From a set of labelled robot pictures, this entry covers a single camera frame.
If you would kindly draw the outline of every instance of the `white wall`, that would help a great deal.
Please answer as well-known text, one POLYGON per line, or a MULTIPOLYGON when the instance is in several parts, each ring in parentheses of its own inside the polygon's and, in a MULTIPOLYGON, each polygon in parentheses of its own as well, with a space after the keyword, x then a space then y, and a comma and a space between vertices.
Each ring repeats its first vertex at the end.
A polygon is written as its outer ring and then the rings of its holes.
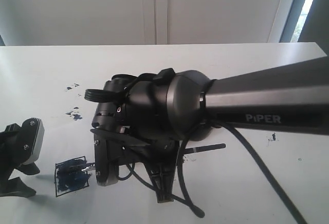
POLYGON ((292 1, 1 0, 0 34, 7 45, 278 42, 292 1))

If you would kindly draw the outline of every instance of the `robotic arm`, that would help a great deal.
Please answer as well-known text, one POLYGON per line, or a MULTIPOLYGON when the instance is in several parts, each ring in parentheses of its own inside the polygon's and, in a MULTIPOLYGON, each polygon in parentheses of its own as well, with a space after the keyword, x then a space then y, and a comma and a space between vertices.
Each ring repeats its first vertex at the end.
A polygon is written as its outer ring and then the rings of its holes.
POLYGON ((296 221, 306 223, 235 127, 329 135, 328 57, 221 80, 171 68, 138 77, 119 74, 103 90, 86 90, 85 99, 99 103, 91 130, 99 185, 138 177, 129 164, 142 162, 158 202, 179 200, 203 217, 185 188, 182 156, 224 148, 219 144, 185 149, 189 140, 201 141, 213 128, 224 127, 251 153, 296 221), (119 177, 120 165, 130 169, 127 177, 119 177), (176 166, 185 199, 172 195, 176 166))

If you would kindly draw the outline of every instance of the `white tabletop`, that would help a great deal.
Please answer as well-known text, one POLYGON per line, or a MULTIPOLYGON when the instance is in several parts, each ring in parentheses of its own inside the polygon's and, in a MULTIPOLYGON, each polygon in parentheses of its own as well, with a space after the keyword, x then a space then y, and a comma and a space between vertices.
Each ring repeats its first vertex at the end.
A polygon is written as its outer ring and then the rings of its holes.
MULTIPOLYGON (((184 163, 187 188, 204 219, 176 201, 157 204, 155 193, 135 178, 103 188, 93 175, 90 187, 56 198, 54 165, 84 155, 94 161, 89 129, 97 104, 85 101, 84 91, 102 88, 114 74, 173 67, 220 79, 322 56, 315 43, 1 47, 1 129, 37 117, 46 132, 36 162, 40 174, 13 174, 37 195, 0 198, 0 223, 295 223, 249 154, 223 129, 190 146, 224 142, 224 150, 190 155, 184 163), (82 119, 66 115, 72 110, 82 119)), ((327 223, 328 137, 276 133, 271 141, 271 131, 241 132, 308 223, 327 223)), ((148 179, 142 164, 136 171, 148 179)), ((177 180, 173 192, 181 195, 177 180)))

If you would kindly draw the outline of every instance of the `white table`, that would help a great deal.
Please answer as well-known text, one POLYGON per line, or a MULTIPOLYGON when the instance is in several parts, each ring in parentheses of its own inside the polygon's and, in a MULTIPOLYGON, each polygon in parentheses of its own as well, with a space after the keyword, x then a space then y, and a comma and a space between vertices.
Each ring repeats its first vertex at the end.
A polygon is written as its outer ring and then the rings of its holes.
MULTIPOLYGON (((83 155, 94 160, 89 129, 97 104, 83 95, 87 88, 102 88, 114 74, 173 67, 176 72, 196 69, 210 78, 226 78, 324 55, 314 43, 1 47, 1 130, 38 117, 46 132, 36 162, 41 173, 13 174, 37 195, 0 198, 0 223, 295 223, 249 154, 223 129, 190 146, 225 142, 226 149, 190 155, 184 163, 187 188, 205 211, 204 219, 176 201, 157 204, 155 193, 135 178, 103 188, 92 176, 90 187, 55 198, 54 165, 83 155), (74 107, 83 119, 65 114, 74 107)), ((271 131, 241 132, 308 223, 327 223, 328 137, 276 133, 271 141, 271 131)), ((142 165, 136 171, 148 179, 142 165)), ((177 180, 173 192, 181 195, 177 180)))

